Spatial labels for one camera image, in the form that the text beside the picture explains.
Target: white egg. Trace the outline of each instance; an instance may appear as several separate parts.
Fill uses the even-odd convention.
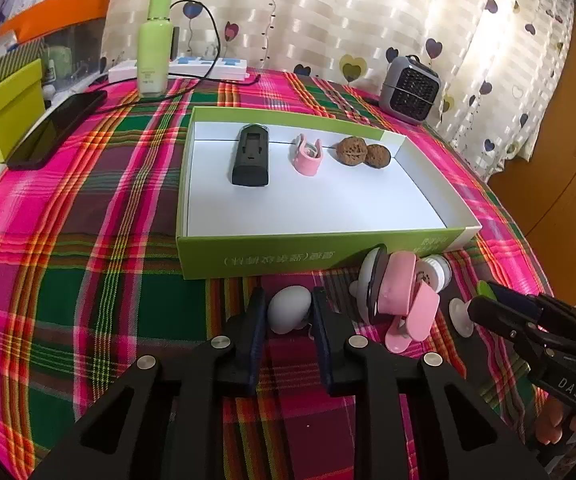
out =
[[[268,323],[273,332],[287,334],[295,328],[303,328],[310,301],[310,291],[304,286],[287,286],[277,292],[268,306]]]

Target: white power strip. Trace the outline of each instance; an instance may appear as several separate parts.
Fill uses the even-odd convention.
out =
[[[170,62],[168,73],[178,74],[179,77],[205,76],[212,62],[212,59],[202,59],[200,57],[178,57]],[[247,76],[247,61],[245,59],[227,57],[220,57],[214,69],[210,72],[211,79],[245,81]],[[122,61],[108,71],[108,81],[110,83],[134,78],[136,78],[136,61],[133,59]]]

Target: heart pattern curtain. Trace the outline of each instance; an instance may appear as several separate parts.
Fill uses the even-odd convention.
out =
[[[378,94],[388,64],[415,54],[442,79],[427,124],[485,180],[528,159],[564,65],[574,0],[199,0],[215,16],[222,57]],[[136,59],[148,0],[111,0],[108,65]],[[180,53],[211,54],[200,6],[177,6]]]

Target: silver bolt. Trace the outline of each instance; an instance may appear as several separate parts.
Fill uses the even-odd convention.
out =
[[[141,370],[149,370],[155,364],[157,364],[157,360],[152,357],[152,355],[142,355],[138,358],[138,361],[136,361],[136,366]]]
[[[212,348],[228,348],[230,346],[230,338],[227,335],[217,335],[212,338],[210,343]]]
[[[368,340],[362,335],[351,335],[348,343],[353,348],[365,348],[368,346]]]
[[[429,366],[439,366],[441,363],[444,362],[444,360],[436,352],[428,352],[426,355],[423,356],[423,362],[425,362]]]

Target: orange lid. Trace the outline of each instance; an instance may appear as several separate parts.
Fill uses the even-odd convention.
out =
[[[110,0],[44,0],[0,26],[0,36],[13,30],[19,43],[34,40],[77,23],[105,18]]]

